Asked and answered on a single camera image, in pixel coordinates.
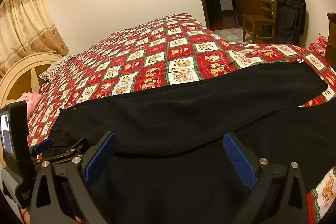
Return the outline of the black pants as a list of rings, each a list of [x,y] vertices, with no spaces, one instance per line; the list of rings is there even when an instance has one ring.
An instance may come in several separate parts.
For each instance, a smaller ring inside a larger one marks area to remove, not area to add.
[[[89,186],[109,223],[229,223],[249,193],[223,148],[233,132],[272,164],[297,162],[306,190],[335,166],[335,100],[306,63],[89,100],[61,110],[45,156],[84,138],[116,141]]]

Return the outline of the pink pillow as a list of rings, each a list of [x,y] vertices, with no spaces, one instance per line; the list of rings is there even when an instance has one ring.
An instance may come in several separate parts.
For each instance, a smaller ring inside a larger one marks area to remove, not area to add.
[[[30,119],[38,103],[42,100],[43,96],[39,93],[23,93],[16,101],[25,101],[27,104],[27,120]]]

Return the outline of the cream round headboard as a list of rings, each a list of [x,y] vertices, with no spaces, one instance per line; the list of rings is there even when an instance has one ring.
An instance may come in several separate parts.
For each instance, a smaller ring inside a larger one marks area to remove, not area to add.
[[[60,59],[60,55],[40,52],[16,62],[1,80],[1,108],[15,102],[23,93],[38,93],[45,83],[39,75]]]

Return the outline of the striped grey pillow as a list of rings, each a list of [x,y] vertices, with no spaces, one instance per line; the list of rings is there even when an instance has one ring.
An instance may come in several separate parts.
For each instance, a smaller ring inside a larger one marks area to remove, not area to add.
[[[52,64],[46,71],[39,75],[39,78],[45,82],[51,82],[54,80],[56,75],[64,68],[64,66],[72,59],[74,56],[66,55],[60,60]]]

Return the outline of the beige patterned curtain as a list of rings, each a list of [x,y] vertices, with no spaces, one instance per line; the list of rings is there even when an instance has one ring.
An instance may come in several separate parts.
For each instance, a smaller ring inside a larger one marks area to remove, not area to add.
[[[45,0],[3,0],[1,3],[1,77],[19,60],[39,52],[67,55],[66,46]]]

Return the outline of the dark wooden cabinet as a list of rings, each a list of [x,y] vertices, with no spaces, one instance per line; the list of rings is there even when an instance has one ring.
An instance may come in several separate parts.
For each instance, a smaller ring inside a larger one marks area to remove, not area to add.
[[[329,35],[325,53],[326,61],[336,69],[336,16],[335,13],[328,13]]]

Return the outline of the red patterned bed quilt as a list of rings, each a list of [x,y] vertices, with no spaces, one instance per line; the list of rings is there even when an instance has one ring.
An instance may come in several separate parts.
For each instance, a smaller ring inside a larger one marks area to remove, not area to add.
[[[208,80],[239,69],[270,63],[306,62],[327,84],[307,101],[317,106],[335,100],[335,70],[318,53],[290,44],[236,43],[222,39],[190,14],[175,14],[112,33],[74,56],[53,81],[41,88],[42,100],[29,121],[30,147],[50,138],[60,111],[105,97]],[[57,189],[62,211],[85,221],[66,180]],[[335,223],[335,166],[306,190],[308,223]]]

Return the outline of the black suitcase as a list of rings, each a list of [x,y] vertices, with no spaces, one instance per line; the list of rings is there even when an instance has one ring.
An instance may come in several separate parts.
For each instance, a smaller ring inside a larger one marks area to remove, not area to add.
[[[305,18],[305,0],[277,0],[277,41],[298,46],[304,33]]]

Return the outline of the wooden chair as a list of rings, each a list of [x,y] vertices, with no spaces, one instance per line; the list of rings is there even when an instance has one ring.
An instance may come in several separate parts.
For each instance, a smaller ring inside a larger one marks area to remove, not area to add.
[[[277,0],[262,0],[260,15],[242,15],[243,42],[250,40],[255,44],[258,40],[276,42]]]

